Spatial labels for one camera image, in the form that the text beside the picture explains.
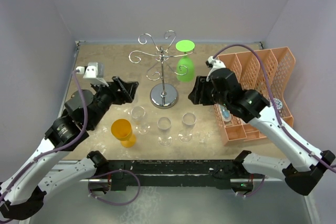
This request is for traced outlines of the green plastic wine glass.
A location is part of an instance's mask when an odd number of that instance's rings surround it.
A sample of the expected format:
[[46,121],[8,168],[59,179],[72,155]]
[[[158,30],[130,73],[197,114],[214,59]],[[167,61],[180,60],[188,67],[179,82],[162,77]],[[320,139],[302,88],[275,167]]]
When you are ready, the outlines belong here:
[[189,55],[193,53],[195,44],[191,40],[185,39],[177,42],[175,47],[176,50],[183,53],[176,66],[176,77],[181,82],[190,82],[195,76],[195,66]]

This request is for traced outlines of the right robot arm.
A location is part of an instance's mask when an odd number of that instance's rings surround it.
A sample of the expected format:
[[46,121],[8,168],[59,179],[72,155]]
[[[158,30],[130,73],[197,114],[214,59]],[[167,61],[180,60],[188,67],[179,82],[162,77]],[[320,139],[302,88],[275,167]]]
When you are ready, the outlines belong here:
[[229,112],[258,129],[284,154],[284,159],[242,151],[234,159],[238,177],[260,174],[281,179],[296,193],[307,196],[331,167],[335,155],[306,141],[282,118],[276,108],[258,91],[243,89],[228,68],[198,76],[188,99],[193,104],[225,105]]

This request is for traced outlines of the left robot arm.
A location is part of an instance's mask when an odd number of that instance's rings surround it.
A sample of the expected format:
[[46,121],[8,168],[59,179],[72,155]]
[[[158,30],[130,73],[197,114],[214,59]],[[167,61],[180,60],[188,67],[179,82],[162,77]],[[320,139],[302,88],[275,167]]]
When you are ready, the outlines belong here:
[[88,138],[111,105],[132,103],[139,86],[137,81],[124,82],[113,77],[106,85],[73,93],[45,133],[40,145],[25,164],[1,183],[2,223],[25,220],[42,209],[44,203],[73,183],[82,179],[102,178],[110,170],[109,161],[91,151],[85,158],[51,174],[51,169]]

